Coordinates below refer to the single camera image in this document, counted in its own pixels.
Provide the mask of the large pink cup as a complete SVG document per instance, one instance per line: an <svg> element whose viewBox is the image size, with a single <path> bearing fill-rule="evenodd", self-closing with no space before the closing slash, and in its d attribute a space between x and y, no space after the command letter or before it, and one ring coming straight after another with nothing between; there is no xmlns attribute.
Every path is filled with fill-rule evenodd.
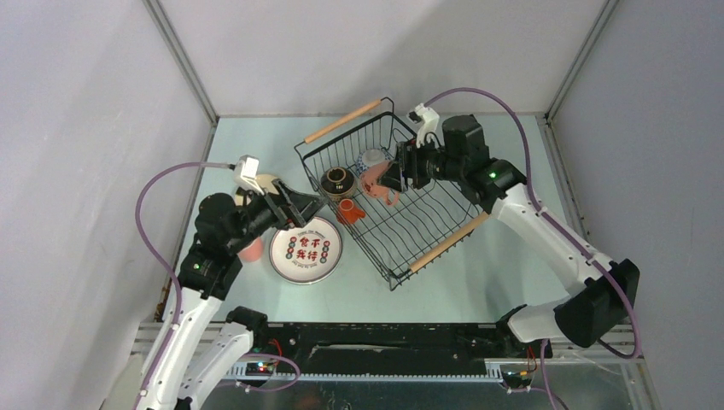
<svg viewBox="0 0 724 410"><path fill-rule="evenodd" d="M360 189L369 197L384 200L387 206L394 206L398 203L400 193L383 186L381 177L390 167L391 161L382 161L360 174Z"/></svg>

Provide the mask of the orange cup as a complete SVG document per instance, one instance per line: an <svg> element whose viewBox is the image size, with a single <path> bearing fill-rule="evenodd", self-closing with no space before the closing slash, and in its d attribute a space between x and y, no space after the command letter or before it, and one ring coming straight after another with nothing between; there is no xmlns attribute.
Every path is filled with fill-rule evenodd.
<svg viewBox="0 0 724 410"><path fill-rule="evenodd" d="M366 212L359 208L352 199L344 198L337 206L337 220L345 226L352 226L366 217Z"/></svg>

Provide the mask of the Just To Eat plate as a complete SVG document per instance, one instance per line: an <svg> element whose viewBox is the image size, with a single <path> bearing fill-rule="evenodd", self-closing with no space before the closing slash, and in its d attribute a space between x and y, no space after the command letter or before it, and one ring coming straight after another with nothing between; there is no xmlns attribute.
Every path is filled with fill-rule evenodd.
<svg viewBox="0 0 724 410"><path fill-rule="evenodd" d="M269 245L269 260L284 280L315 284L334 272L342 247L338 229L327 219L315 217L302 228L277 231Z"/></svg>

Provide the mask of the small pink cup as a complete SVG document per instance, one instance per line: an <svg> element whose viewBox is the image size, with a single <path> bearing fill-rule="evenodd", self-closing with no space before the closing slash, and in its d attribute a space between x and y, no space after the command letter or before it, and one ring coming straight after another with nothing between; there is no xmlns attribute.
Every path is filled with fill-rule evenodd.
<svg viewBox="0 0 724 410"><path fill-rule="evenodd" d="M264 253L264 244L261 237L257 237L249 246L240 250L237 256L242 262L258 261Z"/></svg>

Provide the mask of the cream plate with plum blossom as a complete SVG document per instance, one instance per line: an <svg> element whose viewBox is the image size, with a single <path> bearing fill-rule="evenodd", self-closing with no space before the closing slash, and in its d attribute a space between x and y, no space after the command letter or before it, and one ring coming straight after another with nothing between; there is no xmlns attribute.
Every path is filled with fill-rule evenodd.
<svg viewBox="0 0 724 410"><path fill-rule="evenodd" d="M262 173L258 174L256 176L256 181L258 185L265 190L267 193L271 193L273 195L278 195L278 189L273 184L273 181L275 179L278 179L278 176L268 173ZM234 193L234 203L236 206L244 206L246 204L249 204L252 200L252 195L248 193L246 190L244 190L242 187L237 187L236 191Z"/></svg>

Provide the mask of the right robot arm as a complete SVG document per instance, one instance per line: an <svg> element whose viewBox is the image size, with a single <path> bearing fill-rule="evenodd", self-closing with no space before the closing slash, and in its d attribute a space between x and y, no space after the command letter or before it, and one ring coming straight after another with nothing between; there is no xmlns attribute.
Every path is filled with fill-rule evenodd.
<svg viewBox="0 0 724 410"><path fill-rule="evenodd" d="M484 215L508 226L546 262L567 297L511 310L498 322L499 351L518 357L531 342L564 339L582 348L601 341L628 317L639 269L629 259L613 261L586 243L534 194L529 178L511 162L489 153L482 125L471 115L443 121L444 143L433 132L400 142L380 178L393 190L422 189L432 181L456 184Z"/></svg>

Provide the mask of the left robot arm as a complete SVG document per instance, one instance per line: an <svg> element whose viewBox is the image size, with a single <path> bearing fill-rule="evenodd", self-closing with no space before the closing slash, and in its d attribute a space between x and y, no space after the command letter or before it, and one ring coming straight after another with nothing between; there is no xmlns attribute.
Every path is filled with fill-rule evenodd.
<svg viewBox="0 0 724 410"><path fill-rule="evenodd" d="M241 206L226 193L201 201L194 242L172 281L175 306L143 365L134 408L199 409L238 359L268 349L266 315L237 307L212 346L193 357L242 270L239 252L269 230L308 225L325 205L321 196L292 190L280 179L272 184L273 192L252 191Z"/></svg>

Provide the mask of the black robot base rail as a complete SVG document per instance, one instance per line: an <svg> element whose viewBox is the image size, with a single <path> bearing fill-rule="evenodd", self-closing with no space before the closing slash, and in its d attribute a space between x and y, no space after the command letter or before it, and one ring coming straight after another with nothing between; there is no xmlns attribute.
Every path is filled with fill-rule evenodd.
<svg viewBox="0 0 724 410"><path fill-rule="evenodd" d="M253 346L279 353L304 376L473 377L493 375L495 360L549 357L539 342L514 341L500 325L271 324Z"/></svg>

